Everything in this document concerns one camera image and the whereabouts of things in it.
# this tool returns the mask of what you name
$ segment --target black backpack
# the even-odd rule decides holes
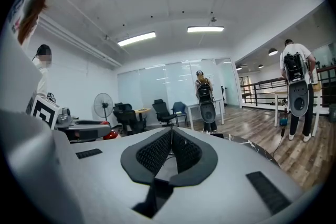
[[[204,84],[198,84],[198,89],[197,89],[197,95],[199,102],[205,103],[205,102],[212,102],[212,94],[211,94],[211,89],[210,85],[208,83]]]

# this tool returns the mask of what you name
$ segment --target blue chair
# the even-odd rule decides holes
[[[178,118],[179,117],[184,117],[185,124],[188,127],[188,119],[187,119],[187,113],[185,113],[185,107],[186,105],[182,102],[175,102],[173,105],[173,113],[176,115],[176,125],[179,126],[178,124]]]

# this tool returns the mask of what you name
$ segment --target black vent slot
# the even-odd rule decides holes
[[[290,201],[262,172],[254,172],[246,177],[273,215],[290,205]]]
[[[169,130],[152,143],[139,149],[136,153],[136,160],[151,171],[154,176],[157,175],[171,150],[171,139],[171,131]]]
[[[101,150],[95,148],[94,150],[78,152],[78,153],[76,153],[76,155],[77,155],[77,157],[79,159],[83,159],[83,158],[87,158],[87,157],[98,155],[100,153],[103,153],[103,152]]]
[[[176,156],[177,171],[182,173],[198,163],[202,157],[201,148],[173,130],[173,152]]]

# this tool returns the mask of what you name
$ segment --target desk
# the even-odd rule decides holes
[[[142,113],[147,113],[151,111],[151,109],[138,109],[134,110],[136,114],[139,114],[139,121],[142,121]]]
[[[216,99],[215,102],[219,103],[219,109],[221,111],[221,118],[222,118],[222,125],[224,125],[224,116],[223,116],[223,114],[225,113],[225,108],[224,108],[223,98]],[[193,124],[193,116],[191,114],[191,109],[192,108],[198,108],[198,107],[200,107],[200,104],[190,104],[190,105],[187,105],[187,107],[188,107],[188,113],[189,113],[191,130],[193,130],[194,129],[194,124]]]
[[[320,105],[321,105],[321,96],[322,96],[322,90],[320,89],[320,87],[317,87],[317,90],[315,89],[315,87],[313,87],[313,91],[317,93],[317,106],[316,106],[316,118],[315,118],[315,124],[314,124],[314,129],[313,129],[313,133],[312,136],[315,137],[316,135],[316,131],[317,131],[317,127],[319,125],[319,117],[320,117]],[[283,87],[280,88],[279,90],[276,90],[274,92],[275,95],[275,119],[274,119],[274,127],[278,126],[278,96],[285,94],[287,95],[287,87]]]

